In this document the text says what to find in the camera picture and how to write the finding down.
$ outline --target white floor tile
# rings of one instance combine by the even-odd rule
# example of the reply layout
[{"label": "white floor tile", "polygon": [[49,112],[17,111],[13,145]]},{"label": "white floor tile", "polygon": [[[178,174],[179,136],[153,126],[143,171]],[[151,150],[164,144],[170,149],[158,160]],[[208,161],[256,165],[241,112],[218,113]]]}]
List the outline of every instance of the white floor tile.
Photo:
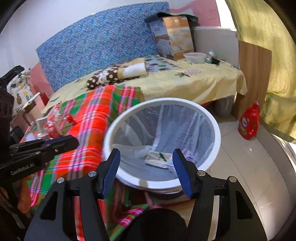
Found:
[{"label": "white floor tile", "polygon": [[223,147],[220,147],[218,156],[208,173],[212,177],[227,179],[229,176],[234,176],[240,182],[242,187],[244,188],[245,192],[247,193],[248,197],[250,198],[251,202],[256,205],[256,202],[251,194],[249,187],[247,186],[245,180],[243,179],[242,175],[240,174],[239,170],[236,168],[226,151]]},{"label": "white floor tile", "polygon": [[213,105],[208,106],[206,109],[213,115],[213,117],[217,121],[220,128],[221,136],[225,136],[238,128],[239,122],[232,115],[230,115],[227,119],[221,119],[215,114]]},{"label": "white floor tile", "polygon": [[268,240],[283,226],[292,211],[292,202],[280,172],[272,179],[266,192],[257,201]]},{"label": "white floor tile", "polygon": [[218,122],[221,136],[225,136],[230,132],[237,130],[239,126],[239,122],[232,115],[226,120],[223,120],[220,118],[215,118],[215,119]]},{"label": "white floor tile", "polygon": [[221,145],[258,201],[279,171],[274,161],[257,139],[247,141],[238,131],[223,136]]}]

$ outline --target plastic container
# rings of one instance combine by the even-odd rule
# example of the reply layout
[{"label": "plastic container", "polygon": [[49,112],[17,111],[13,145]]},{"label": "plastic container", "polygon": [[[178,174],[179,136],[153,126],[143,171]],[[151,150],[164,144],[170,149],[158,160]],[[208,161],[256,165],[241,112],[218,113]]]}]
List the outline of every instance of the plastic container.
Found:
[{"label": "plastic container", "polygon": [[38,133],[37,133],[38,139],[43,139],[43,140],[50,139],[50,135],[48,134],[46,129],[46,122],[47,122],[46,117],[41,117],[35,120],[35,123],[37,125],[37,130],[38,130]]},{"label": "plastic container", "polygon": [[122,113],[109,127],[103,145],[107,159],[113,148],[121,152],[116,174],[122,183],[150,192],[182,190],[173,166],[145,164],[149,151],[173,153],[186,149],[198,169],[207,170],[218,154],[221,134],[214,117],[202,106],[178,98],[145,101]]},{"label": "plastic container", "polygon": [[259,104],[255,102],[252,107],[249,107],[242,115],[238,132],[246,140],[251,140],[257,134],[259,128],[260,111]]},{"label": "plastic container", "polygon": [[204,53],[185,53],[183,56],[189,63],[203,64],[207,55]]},{"label": "plastic container", "polygon": [[233,107],[234,95],[215,101],[215,114],[221,119],[227,119]]}]

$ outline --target plastic trash bag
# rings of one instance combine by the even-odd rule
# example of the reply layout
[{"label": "plastic trash bag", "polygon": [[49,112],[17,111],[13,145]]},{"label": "plastic trash bag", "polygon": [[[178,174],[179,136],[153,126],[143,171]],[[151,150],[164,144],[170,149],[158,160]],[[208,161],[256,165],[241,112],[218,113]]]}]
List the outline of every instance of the plastic trash bag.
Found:
[{"label": "plastic trash bag", "polygon": [[180,105],[158,105],[138,111],[115,133],[113,148],[121,153],[120,167],[130,175],[148,181],[177,178],[172,160],[165,168],[145,164],[149,151],[170,153],[180,148],[196,167],[209,156],[214,131],[196,111]]}]

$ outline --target white trash can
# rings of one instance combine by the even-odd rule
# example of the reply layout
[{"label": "white trash can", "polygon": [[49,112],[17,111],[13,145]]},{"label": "white trash can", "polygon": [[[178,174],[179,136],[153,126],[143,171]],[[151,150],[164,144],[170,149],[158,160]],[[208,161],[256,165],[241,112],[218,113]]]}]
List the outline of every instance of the white trash can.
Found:
[{"label": "white trash can", "polygon": [[[187,160],[206,171],[220,144],[219,126],[205,108],[184,99],[159,98],[140,103],[115,119],[104,139],[103,157],[118,148],[117,179],[134,188],[173,194],[182,188],[170,154],[180,148]],[[162,168],[145,163],[151,153],[168,157],[161,162]]]}]

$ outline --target small bottle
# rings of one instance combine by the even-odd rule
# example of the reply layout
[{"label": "small bottle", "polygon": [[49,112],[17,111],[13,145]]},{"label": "small bottle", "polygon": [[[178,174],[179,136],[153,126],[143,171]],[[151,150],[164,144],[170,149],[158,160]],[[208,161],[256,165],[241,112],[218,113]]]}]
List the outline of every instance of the small bottle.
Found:
[{"label": "small bottle", "polygon": [[252,107],[246,110],[240,119],[238,132],[243,138],[250,140],[256,136],[259,128],[259,119],[259,104],[256,101]]},{"label": "small bottle", "polygon": [[212,63],[212,58],[216,58],[215,52],[210,50],[209,53],[207,54],[205,58],[205,62],[211,64]]}]

